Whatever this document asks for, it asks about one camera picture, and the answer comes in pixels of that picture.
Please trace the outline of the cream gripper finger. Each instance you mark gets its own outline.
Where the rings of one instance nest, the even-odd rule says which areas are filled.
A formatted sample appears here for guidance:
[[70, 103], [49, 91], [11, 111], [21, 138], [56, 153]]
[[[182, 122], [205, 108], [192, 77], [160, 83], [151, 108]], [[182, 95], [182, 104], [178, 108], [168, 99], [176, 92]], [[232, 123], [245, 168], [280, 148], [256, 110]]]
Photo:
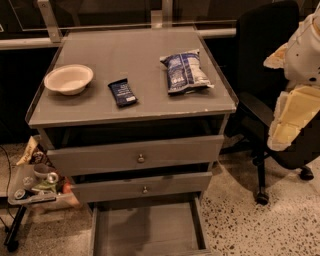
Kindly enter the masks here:
[[290, 92], [282, 92], [277, 99], [274, 119], [269, 128], [268, 147], [273, 151], [288, 148], [319, 111], [318, 87], [302, 85]]
[[273, 52], [264, 60], [263, 65], [271, 69], [283, 69], [285, 52], [287, 48], [287, 43], [281, 45], [275, 52]]

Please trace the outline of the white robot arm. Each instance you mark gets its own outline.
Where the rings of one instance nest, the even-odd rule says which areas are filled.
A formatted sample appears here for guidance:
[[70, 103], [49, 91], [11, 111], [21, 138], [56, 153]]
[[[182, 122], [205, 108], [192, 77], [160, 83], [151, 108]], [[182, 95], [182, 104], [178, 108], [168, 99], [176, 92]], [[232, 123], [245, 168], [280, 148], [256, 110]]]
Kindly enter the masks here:
[[267, 145], [283, 151], [320, 111], [319, 8], [299, 24], [287, 43], [265, 59], [263, 65], [282, 68], [288, 85], [277, 98]]

